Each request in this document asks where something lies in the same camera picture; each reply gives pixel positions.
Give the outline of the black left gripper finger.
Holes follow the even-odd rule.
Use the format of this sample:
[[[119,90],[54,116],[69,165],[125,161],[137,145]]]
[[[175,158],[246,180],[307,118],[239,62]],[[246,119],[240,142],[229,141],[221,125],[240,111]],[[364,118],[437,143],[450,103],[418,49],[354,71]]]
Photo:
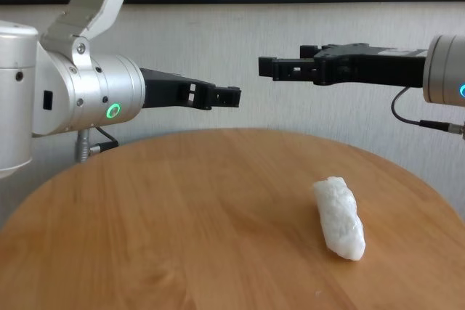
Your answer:
[[[213,90],[212,107],[239,107],[241,90],[235,86],[215,87]]]

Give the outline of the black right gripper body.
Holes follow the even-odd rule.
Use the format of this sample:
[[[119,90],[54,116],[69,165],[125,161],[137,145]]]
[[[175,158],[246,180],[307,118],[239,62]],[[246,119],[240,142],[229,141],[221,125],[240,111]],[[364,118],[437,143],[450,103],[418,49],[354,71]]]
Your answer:
[[[313,83],[367,83],[421,88],[427,51],[369,46],[328,45],[313,57]]]

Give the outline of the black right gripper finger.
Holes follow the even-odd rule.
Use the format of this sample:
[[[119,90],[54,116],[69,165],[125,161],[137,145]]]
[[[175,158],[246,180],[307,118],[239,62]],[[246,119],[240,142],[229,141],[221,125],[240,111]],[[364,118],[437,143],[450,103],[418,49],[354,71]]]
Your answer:
[[[260,57],[259,76],[273,81],[313,81],[316,77],[316,64],[313,59],[281,59]]]
[[[322,50],[318,45],[301,45],[299,47],[299,55],[301,58],[313,58]]]

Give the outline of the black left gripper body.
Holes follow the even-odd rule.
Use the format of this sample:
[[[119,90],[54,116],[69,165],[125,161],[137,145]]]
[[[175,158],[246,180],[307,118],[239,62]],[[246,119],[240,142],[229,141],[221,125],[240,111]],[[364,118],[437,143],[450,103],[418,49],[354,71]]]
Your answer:
[[[191,107],[210,110],[214,106],[215,85],[173,73],[141,68],[145,81],[142,108]]]

